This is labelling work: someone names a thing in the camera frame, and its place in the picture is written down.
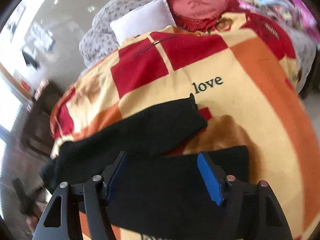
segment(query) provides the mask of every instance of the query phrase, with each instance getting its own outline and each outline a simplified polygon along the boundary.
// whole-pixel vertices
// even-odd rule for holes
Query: metal screw
[[[233,176],[233,175],[228,175],[228,176],[227,176],[227,180],[228,180],[228,181],[235,181],[235,180],[236,180],[236,177]]]
[[[263,187],[268,187],[269,186],[268,182],[266,182],[265,180],[260,181],[260,184]]]
[[[101,179],[100,175],[94,175],[92,178],[93,181],[99,181],[100,179]]]
[[[68,186],[68,183],[67,182],[62,182],[60,183],[60,188],[65,188],[66,186]]]

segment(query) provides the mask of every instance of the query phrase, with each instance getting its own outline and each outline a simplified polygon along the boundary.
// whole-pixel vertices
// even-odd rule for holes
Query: ceiling light
[[[94,6],[89,6],[89,7],[88,7],[88,11],[89,11],[89,12],[93,12],[93,11],[94,11]]]

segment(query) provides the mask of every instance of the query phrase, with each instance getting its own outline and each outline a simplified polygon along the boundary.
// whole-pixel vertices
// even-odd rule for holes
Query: bedspread
[[[302,0],[283,0],[277,1],[278,5],[272,5],[270,10],[261,10],[261,3],[257,0],[238,0],[240,6],[253,12],[267,14],[271,18],[276,18],[286,22],[290,27],[302,29],[314,42],[320,42],[320,34],[317,23],[309,9]]]
[[[79,78],[52,111],[52,158],[65,141],[87,138],[146,107],[193,93],[208,127],[175,154],[246,145],[250,181],[269,182],[294,239],[306,239],[320,218],[320,184],[314,183],[320,155],[294,90],[292,43],[263,16],[222,18],[223,31],[210,35],[168,26],[128,39]],[[123,228],[114,231],[117,239],[141,239]]]
[[[111,0],[97,13],[92,21],[92,28],[79,43],[79,50],[87,68],[94,66],[118,48],[119,44],[110,23],[151,1],[153,0]]]

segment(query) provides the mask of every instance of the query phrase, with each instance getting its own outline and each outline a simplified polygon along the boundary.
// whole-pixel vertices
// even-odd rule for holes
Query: gray floral pillow
[[[92,21],[92,28],[79,43],[80,53],[88,68],[94,66],[119,46],[110,28],[110,23],[151,1],[153,0],[111,0],[97,13]]]
[[[316,44],[301,30],[289,27],[286,23],[278,23],[289,35],[297,58],[297,70],[301,73],[301,80],[297,85],[297,93],[300,93],[311,71],[313,60],[316,57]]]

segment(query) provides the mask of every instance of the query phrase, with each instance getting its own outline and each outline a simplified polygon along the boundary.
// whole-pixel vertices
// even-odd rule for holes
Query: heart-shaped pillow
[[[225,12],[243,12],[237,0],[167,0],[178,26],[206,32]]]

